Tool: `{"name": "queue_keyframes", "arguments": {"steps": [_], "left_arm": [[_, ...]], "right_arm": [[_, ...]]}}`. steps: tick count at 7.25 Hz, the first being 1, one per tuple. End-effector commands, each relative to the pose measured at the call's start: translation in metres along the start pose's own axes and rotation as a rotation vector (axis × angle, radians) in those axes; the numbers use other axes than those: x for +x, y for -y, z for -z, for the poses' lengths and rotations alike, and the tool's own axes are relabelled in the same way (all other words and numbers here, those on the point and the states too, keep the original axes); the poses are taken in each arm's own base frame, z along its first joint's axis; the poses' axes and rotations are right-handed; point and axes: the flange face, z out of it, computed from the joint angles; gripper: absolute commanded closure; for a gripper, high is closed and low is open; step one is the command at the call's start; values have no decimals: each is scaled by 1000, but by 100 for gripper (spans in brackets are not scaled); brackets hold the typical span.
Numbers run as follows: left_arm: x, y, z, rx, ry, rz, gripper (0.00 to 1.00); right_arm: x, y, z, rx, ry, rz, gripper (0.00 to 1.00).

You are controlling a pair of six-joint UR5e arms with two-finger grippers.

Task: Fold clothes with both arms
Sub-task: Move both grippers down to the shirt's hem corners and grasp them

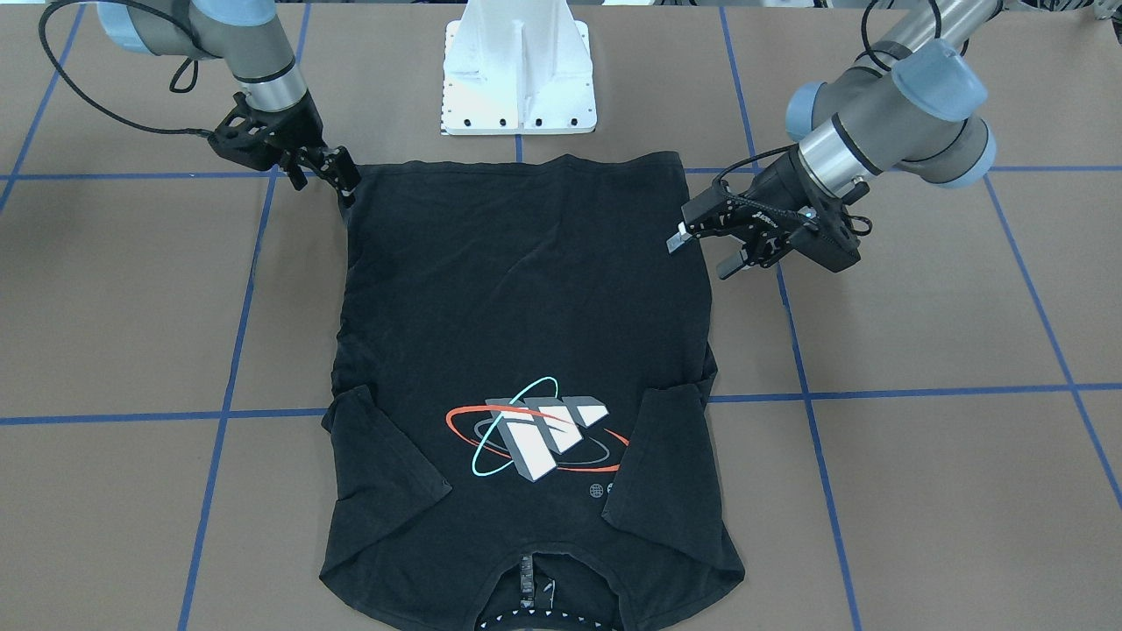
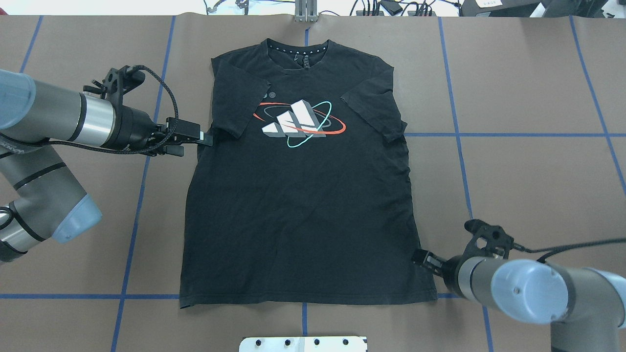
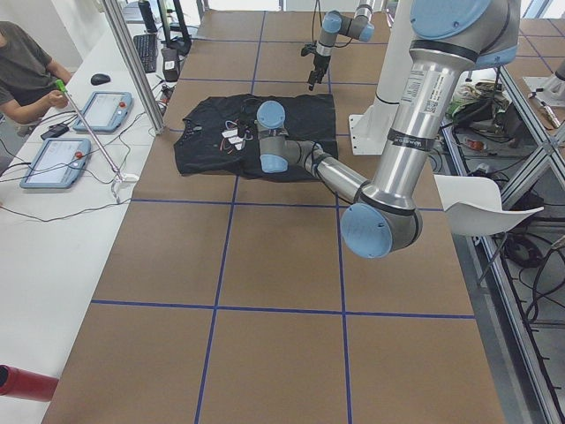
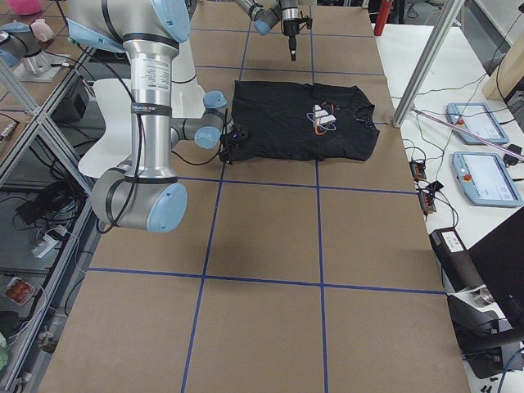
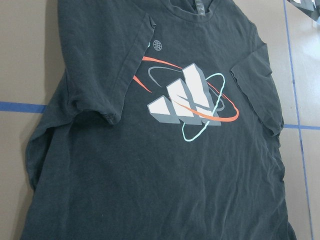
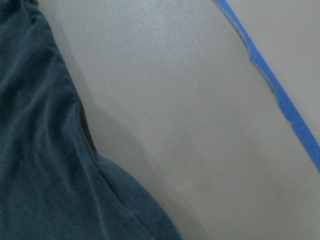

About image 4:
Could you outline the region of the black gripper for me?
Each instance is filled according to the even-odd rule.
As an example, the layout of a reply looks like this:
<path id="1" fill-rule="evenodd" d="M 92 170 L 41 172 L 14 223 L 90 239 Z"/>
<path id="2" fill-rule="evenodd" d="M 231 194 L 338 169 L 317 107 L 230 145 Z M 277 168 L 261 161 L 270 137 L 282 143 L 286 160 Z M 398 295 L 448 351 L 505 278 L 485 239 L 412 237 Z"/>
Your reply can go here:
<path id="1" fill-rule="evenodd" d="M 296 36 L 304 27 L 306 29 L 311 29 L 312 24 L 313 19 L 310 16 L 291 18 L 282 21 L 282 33 L 284 36 L 288 37 L 288 47 L 292 62 L 296 61 Z"/>
<path id="2" fill-rule="evenodd" d="M 250 133 L 241 125 L 233 125 L 228 133 L 220 137 L 218 157 L 222 163 L 232 164 L 236 151 L 240 151 L 250 139 Z"/>

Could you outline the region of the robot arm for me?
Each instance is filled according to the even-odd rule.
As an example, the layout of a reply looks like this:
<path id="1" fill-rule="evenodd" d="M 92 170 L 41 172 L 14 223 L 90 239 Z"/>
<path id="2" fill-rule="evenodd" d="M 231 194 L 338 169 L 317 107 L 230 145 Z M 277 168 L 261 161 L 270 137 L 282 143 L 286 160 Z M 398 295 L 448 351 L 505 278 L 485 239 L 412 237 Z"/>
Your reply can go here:
<path id="1" fill-rule="evenodd" d="M 276 1 L 270 8 L 265 8 L 257 1 L 235 0 L 234 2 L 249 16 L 260 35 L 267 35 L 273 27 L 279 25 L 281 33 L 288 39 L 291 61 L 296 61 L 296 37 L 303 28 L 311 29 L 313 24 L 313 19 L 299 10 L 297 1 Z"/>
<path id="2" fill-rule="evenodd" d="M 132 152 L 96 182 L 93 211 L 108 228 L 168 233 L 182 221 L 187 189 L 171 165 L 172 63 L 190 35 L 183 1 L 71 1 L 67 24 L 79 44 L 123 52 L 130 67 Z"/>

